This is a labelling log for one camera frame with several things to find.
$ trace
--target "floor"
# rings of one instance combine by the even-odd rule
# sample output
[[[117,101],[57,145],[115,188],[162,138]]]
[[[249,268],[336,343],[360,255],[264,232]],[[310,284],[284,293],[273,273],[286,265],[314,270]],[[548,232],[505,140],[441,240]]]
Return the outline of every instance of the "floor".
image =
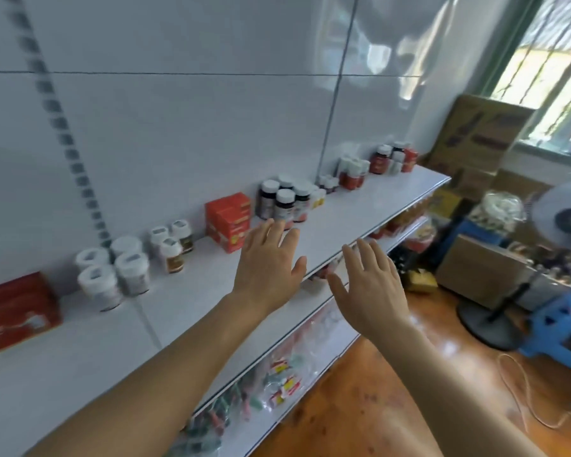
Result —
[[[497,373],[495,350],[477,342],[455,314],[457,298],[440,290],[409,295],[411,313],[440,353],[489,399],[504,419],[523,429],[516,403]],[[513,315],[518,320],[522,315]],[[543,357],[518,354],[533,389],[536,412],[554,422],[571,408],[571,370]],[[519,397],[522,376],[505,366]],[[524,407],[531,439],[549,457],[571,456],[571,419],[560,430],[534,420]],[[363,338],[328,370],[252,457],[413,457],[441,455],[411,396],[374,346]]]

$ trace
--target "white cord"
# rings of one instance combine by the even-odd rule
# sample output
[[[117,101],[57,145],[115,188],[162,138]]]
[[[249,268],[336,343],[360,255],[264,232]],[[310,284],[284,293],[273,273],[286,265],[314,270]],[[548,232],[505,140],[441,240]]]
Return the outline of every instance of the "white cord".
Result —
[[[512,389],[510,384],[508,384],[507,380],[503,376],[503,370],[501,366],[501,361],[503,360],[503,358],[510,358],[512,361],[514,361],[514,363],[518,366],[518,368],[520,368],[520,371],[522,372],[522,377],[524,378],[524,385],[525,385],[524,394],[525,394],[525,399],[527,401],[528,410],[531,412],[531,415],[535,417],[535,420],[537,420],[545,427],[551,428],[552,430],[558,430],[560,427],[562,427],[563,424],[566,422],[566,420],[571,416],[571,411],[564,413],[560,417],[560,419],[558,419],[558,422],[553,425],[545,423],[541,418],[538,417],[538,415],[535,413],[535,410],[533,409],[533,403],[531,401],[531,385],[528,381],[528,376],[527,373],[524,371],[524,368],[521,366],[520,362],[516,361],[509,354],[501,353],[499,356],[497,356],[497,370],[499,371],[499,376],[501,377],[501,380],[505,384],[506,388],[510,391],[512,397],[514,398],[514,401],[516,402],[516,406],[518,407],[518,410],[520,411],[520,416],[522,417],[522,424],[524,425],[525,432],[528,433],[528,427],[527,427],[527,421],[524,419],[522,406],[520,404],[520,401],[518,400],[518,397],[516,396],[516,393],[514,393],[514,390]]]

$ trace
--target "stool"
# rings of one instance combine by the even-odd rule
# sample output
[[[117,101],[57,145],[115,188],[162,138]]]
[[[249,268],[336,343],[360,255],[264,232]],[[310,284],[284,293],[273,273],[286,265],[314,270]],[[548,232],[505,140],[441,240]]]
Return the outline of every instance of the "stool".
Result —
[[[530,317],[531,334],[520,353],[527,357],[547,354],[571,368],[571,351],[563,343],[571,338],[571,292],[547,303]]]

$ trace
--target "black round base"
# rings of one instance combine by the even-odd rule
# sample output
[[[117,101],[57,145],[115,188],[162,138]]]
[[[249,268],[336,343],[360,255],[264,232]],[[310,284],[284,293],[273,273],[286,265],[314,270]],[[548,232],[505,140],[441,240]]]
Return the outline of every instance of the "black round base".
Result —
[[[457,315],[463,326],[485,345],[500,351],[514,351],[522,344],[522,331],[501,314],[488,322],[491,310],[472,301],[461,301]]]

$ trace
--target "person's right hand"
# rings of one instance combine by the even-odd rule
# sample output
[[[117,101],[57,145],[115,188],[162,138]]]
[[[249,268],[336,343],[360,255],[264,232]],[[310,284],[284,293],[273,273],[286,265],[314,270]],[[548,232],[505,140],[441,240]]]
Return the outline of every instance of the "person's right hand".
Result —
[[[349,291],[335,274],[327,277],[330,290],[355,330],[375,345],[385,334],[396,335],[401,327],[410,327],[410,314],[396,267],[381,247],[358,239],[360,258],[348,245],[343,255],[349,273]]]

